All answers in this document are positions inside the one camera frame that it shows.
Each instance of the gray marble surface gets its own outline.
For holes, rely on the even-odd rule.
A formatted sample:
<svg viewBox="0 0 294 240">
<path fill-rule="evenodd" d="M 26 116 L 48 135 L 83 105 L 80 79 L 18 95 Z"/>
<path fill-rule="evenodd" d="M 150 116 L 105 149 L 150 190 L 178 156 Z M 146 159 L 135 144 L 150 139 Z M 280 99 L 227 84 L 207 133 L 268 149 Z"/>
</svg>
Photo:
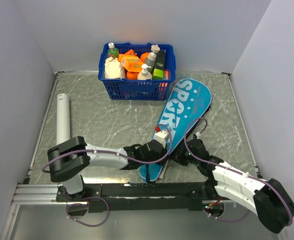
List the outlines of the gray marble surface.
<svg viewBox="0 0 294 240">
<path fill-rule="evenodd" d="M 209 122 L 202 134 L 211 155 L 224 159 L 235 168 L 255 174 L 253 158 L 235 104 L 228 77 L 217 73 L 187 74 L 208 86 L 212 94 Z M 151 140 L 166 101 L 111 100 L 96 74 L 62 74 L 57 76 L 54 98 L 41 136 L 30 184 L 52 184 L 42 173 L 48 162 L 47 150 L 56 145 L 56 96 L 70 98 L 71 137 L 84 136 L 89 144 L 121 148 Z M 199 123 L 195 131 L 203 128 Z M 80 173 L 86 183 L 142 183 L 138 170 L 87 167 Z M 206 177 L 189 164 L 170 161 L 163 180 L 158 182 L 203 182 Z"/>
</svg>

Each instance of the soap dispenser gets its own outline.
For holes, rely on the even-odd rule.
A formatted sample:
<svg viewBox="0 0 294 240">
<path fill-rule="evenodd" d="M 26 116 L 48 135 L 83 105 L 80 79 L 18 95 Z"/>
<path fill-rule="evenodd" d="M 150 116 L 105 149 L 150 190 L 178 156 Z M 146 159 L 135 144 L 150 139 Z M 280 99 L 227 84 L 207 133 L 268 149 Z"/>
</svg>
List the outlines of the soap dispenser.
<svg viewBox="0 0 294 240">
<path fill-rule="evenodd" d="M 147 79 L 152 79 L 152 74 L 147 70 L 148 68 L 151 68 L 150 66 L 147 66 L 147 64 L 141 65 L 141 72 L 138 74 L 137 79 L 138 80 L 147 80 Z"/>
<path fill-rule="evenodd" d="M 148 72 L 150 72 L 150 73 L 153 72 L 156 56 L 157 56 L 156 53 L 152 51 L 148 54 L 148 57 L 144 61 L 144 63 L 147 64 L 148 67 L 150 67 L 148 69 Z"/>
</svg>

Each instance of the cable tie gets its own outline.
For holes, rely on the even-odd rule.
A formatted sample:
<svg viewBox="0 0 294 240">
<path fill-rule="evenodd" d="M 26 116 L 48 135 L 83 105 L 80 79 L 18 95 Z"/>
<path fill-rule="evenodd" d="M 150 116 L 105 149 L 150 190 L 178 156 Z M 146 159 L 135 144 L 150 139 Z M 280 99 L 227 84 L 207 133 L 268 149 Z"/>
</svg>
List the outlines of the cable tie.
<svg viewBox="0 0 294 240">
<path fill-rule="evenodd" d="M 248 176 L 249 176 L 249 172 L 243 173 L 242 176 L 243 176 L 244 178 L 248 178 Z"/>
<path fill-rule="evenodd" d="M 228 169 L 230 169 L 232 166 L 227 166 L 225 167 L 225 170 L 227 171 Z"/>
<path fill-rule="evenodd" d="M 202 135 L 199 131 L 198 132 L 196 132 L 196 137 L 199 139 L 200 138 L 200 136 Z"/>
</svg>

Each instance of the bottle cap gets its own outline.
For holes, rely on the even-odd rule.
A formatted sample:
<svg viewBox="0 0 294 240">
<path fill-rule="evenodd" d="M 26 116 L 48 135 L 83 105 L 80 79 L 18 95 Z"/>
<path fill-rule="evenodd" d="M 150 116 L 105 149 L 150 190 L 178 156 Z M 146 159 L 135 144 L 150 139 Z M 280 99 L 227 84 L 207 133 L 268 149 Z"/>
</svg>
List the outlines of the bottle cap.
<svg viewBox="0 0 294 240">
<path fill-rule="evenodd" d="M 152 67 L 148 66 L 147 64 L 143 64 L 143 65 L 141 65 L 141 68 L 142 68 L 142 70 L 141 70 L 142 75 L 145 75 L 146 73 L 148 73 L 147 68 L 152 68 Z"/>
<path fill-rule="evenodd" d="M 151 51 L 154 53 L 158 53 L 161 49 L 159 48 L 159 46 L 156 45 L 151 45 Z"/>
<path fill-rule="evenodd" d="M 156 56 L 157 56 L 156 53 L 154 53 L 153 51 L 148 54 L 148 58 L 151 61 L 155 61 L 156 60 Z"/>
<path fill-rule="evenodd" d="M 113 48 L 115 47 L 115 44 L 114 44 L 113 42 L 111 42 L 111 43 L 108 44 L 108 47 L 109 47 L 110 49 L 113 49 Z"/>
</svg>

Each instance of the white cylinder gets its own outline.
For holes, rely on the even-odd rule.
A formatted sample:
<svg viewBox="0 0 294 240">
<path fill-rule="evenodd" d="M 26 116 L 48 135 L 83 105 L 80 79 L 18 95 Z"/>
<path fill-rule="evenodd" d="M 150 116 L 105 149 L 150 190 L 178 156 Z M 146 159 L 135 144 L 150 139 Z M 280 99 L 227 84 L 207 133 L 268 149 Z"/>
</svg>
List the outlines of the white cylinder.
<svg viewBox="0 0 294 240">
<path fill-rule="evenodd" d="M 69 97 L 65 93 L 57 95 L 56 144 L 61 144 L 71 138 L 71 120 Z"/>
<path fill-rule="evenodd" d="M 69 97 L 65 93 L 57 95 L 56 144 L 66 142 L 71 138 L 71 119 Z M 83 190 L 82 177 L 77 174 L 62 182 L 69 194 L 76 194 Z"/>
</svg>

